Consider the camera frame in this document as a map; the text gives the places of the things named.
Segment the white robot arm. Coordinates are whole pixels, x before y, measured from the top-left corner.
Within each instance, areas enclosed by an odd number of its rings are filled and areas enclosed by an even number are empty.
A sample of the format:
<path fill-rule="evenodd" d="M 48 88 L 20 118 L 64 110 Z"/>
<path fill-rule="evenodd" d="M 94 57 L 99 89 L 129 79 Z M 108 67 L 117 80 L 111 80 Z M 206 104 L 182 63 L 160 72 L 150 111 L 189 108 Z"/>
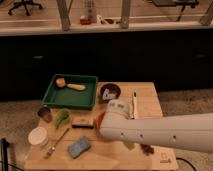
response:
<path fill-rule="evenodd" d="M 130 119 L 125 101 L 108 102 L 100 124 L 107 139 L 213 153 L 213 113 Z"/>

